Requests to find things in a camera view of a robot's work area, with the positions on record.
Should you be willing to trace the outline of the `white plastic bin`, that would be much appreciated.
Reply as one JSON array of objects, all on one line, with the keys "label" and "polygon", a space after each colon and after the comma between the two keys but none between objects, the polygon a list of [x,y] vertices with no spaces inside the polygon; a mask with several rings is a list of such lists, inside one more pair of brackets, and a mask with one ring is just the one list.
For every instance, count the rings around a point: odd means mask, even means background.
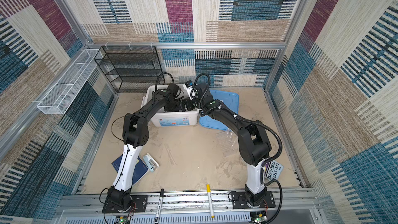
[{"label": "white plastic bin", "polygon": [[[178,87],[184,93],[184,99],[189,98],[186,89],[183,84],[177,84]],[[158,89],[166,89],[168,85],[159,85]],[[143,97],[141,107],[145,106],[152,98],[152,92],[155,90],[155,85],[150,86],[147,89],[146,95]],[[151,122],[156,127],[174,127],[174,126],[188,126],[196,125],[199,119],[199,110],[194,109],[192,111],[185,112],[165,112],[164,108],[161,108],[152,118]]]}]

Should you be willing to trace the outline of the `blue plastic lid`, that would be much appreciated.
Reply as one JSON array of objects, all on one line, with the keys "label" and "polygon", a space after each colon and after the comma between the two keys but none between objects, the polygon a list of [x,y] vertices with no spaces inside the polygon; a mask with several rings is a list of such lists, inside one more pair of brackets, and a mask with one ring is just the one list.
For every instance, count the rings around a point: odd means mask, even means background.
[{"label": "blue plastic lid", "polygon": [[229,114],[224,108],[227,107],[230,112],[238,114],[239,109],[239,95],[234,92],[209,90],[214,101],[219,100],[224,104],[221,109],[215,109],[210,112],[210,115],[200,117],[200,125],[204,128],[215,129],[220,131],[228,131],[233,121],[233,114]]}]

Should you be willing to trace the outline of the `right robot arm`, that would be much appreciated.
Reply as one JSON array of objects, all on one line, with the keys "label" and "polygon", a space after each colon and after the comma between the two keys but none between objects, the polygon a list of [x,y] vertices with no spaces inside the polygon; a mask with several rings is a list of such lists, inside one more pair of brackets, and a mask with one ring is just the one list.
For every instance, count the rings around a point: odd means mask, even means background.
[{"label": "right robot arm", "polygon": [[267,195],[264,166],[282,153],[280,137],[261,121],[246,119],[229,109],[223,101],[213,98],[208,84],[194,85],[188,81],[183,88],[189,96],[187,108],[197,108],[202,116],[223,123],[237,135],[239,153],[247,164],[247,205],[259,207]]}]

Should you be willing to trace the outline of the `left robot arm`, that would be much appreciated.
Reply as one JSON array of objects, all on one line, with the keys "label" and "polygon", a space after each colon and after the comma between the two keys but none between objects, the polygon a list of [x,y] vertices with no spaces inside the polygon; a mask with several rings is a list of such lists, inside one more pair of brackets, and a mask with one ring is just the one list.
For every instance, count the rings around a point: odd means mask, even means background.
[{"label": "left robot arm", "polygon": [[124,116],[123,154],[118,175],[107,192],[103,214],[126,213],[132,208],[130,197],[132,180],[138,156],[149,140],[148,121],[163,107],[176,103],[179,86],[169,84],[165,89],[155,89],[151,101],[133,114]]}]

